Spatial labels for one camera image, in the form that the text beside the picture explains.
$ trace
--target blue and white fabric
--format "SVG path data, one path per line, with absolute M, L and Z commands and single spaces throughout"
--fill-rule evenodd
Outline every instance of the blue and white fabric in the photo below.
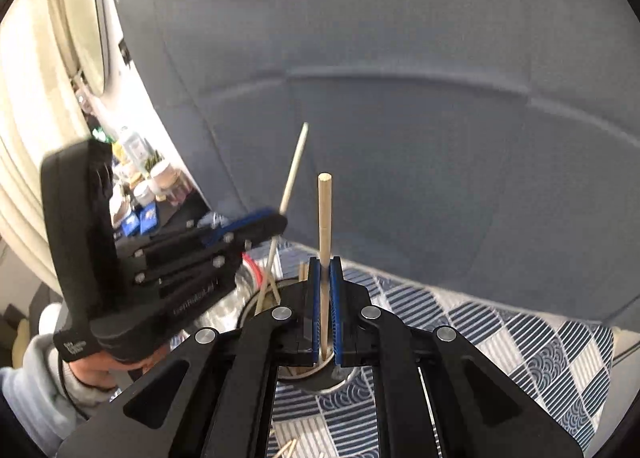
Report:
M 258 262 L 265 248 L 252 251 Z M 282 242 L 278 278 L 294 278 L 311 252 Z M 449 325 L 509 375 L 587 449 L 609 391 L 613 334 L 606 327 L 549 314 L 522 313 L 476 298 L 377 275 L 343 260 L 345 279 L 367 287 L 372 302 L 425 330 Z M 314 396 L 279 384 L 268 457 L 298 440 L 291 458 L 378 458 L 370 368 L 340 390 Z

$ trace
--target curtain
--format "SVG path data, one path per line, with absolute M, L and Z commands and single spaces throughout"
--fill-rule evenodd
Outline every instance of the curtain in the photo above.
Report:
M 69 54 L 56 42 L 56 9 L 49 0 L 15 0 L 0 23 L 0 234 L 60 292 L 39 169 L 48 152 L 87 138 L 89 131 L 69 81 Z

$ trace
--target wooden stick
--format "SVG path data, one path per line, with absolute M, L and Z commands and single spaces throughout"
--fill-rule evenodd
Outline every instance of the wooden stick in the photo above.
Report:
M 298 265 L 298 281 L 306 281 L 309 275 L 309 264 L 301 261 Z
M 294 438 L 291 441 L 291 445 L 289 446 L 289 452 L 287 452 L 287 458 L 291 458 L 291 455 L 293 454 L 293 451 L 295 451 L 297 444 L 298 444 L 298 439 Z
M 276 299 L 276 302 L 280 304 L 280 292 L 278 291 L 276 278 L 273 277 L 273 274 L 271 272 L 269 273 L 269 284 L 271 285 L 271 291 L 273 292 L 273 297 Z
M 280 450 L 278 451 L 276 456 L 274 456 L 273 458 L 280 458 L 285 453 L 285 451 L 289 448 L 289 446 L 291 445 L 292 442 L 293 442 L 293 440 L 289 440 L 286 444 L 284 444 L 280 448 Z
M 318 225 L 320 234 L 320 356 L 325 361 L 329 339 L 329 261 L 331 259 L 331 181 L 318 175 Z
M 302 159 L 302 152 L 305 150 L 305 142 L 306 142 L 306 134 L 309 131 L 309 124 L 305 122 L 302 124 L 302 130 L 300 131 L 300 136 L 298 137 L 298 144 L 296 145 L 296 151 L 293 154 L 293 160 L 291 161 L 291 168 L 289 169 L 289 177 L 287 178 L 287 183 L 284 186 L 284 193 L 282 194 L 282 201 L 280 202 L 280 214 L 284 214 L 287 212 L 287 207 L 289 206 L 289 198 L 291 198 L 291 191 L 293 189 L 293 184 L 296 181 L 296 175 L 298 174 L 298 167 L 300 166 L 300 159 Z M 276 256 L 276 243 L 277 239 L 273 237 L 271 239 L 271 245 L 269 247 L 269 257 L 267 258 L 267 264 L 264 266 L 264 269 L 268 274 L 271 273 L 271 267 L 273 266 L 273 260 Z M 262 305 L 264 304 L 264 296 L 267 294 L 267 286 L 263 286 L 260 289 L 260 294 L 258 294 L 258 301 L 255 305 L 255 315 L 258 315 L 262 311 Z M 276 295 L 277 291 L 274 288 L 273 295 Z

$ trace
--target metal screw head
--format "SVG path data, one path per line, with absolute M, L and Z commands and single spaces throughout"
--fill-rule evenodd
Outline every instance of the metal screw head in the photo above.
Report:
M 441 341 L 450 343 L 453 339 L 456 338 L 456 331 L 453 328 L 449 328 L 448 326 L 441 326 L 440 328 L 438 328 L 436 335 Z
M 362 314 L 364 319 L 377 319 L 378 317 L 380 317 L 380 314 L 382 312 L 377 306 L 369 305 L 360 310 L 360 313 Z
M 271 310 L 271 316 L 278 321 L 284 321 L 285 319 L 288 319 L 289 317 L 291 317 L 291 313 L 291 308 L 289 308 L 288 306 L 278 306 L 277 308 Z
M 200 344 L 209 344 L 216 338 L 216 331 L 211 328 L 203 328 L 196 333 L 196 342 Z

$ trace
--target jar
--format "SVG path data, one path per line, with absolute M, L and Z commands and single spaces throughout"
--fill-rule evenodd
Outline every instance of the jar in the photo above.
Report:
M 168 160 L 161 160 L 151 169 L 151 178 L 162 190 L 166 200 L 173 206 L 184 203 L 193 190 L 191 182 L 182 171 L 169 164 Z
M 120 131 L 118 142 L 127 153 L 128 159 L 142 172 L 140 168 L 145 167 L 146 159 L 151 155 L 145 139 L 137 131 L 124 127 Z
M 133 196 L 136 197 L 138 203 L 143 207 L 149 205 L 155 198 L 153 191 L 149 189 L 147 180 L 143 180 L 133 189 Z

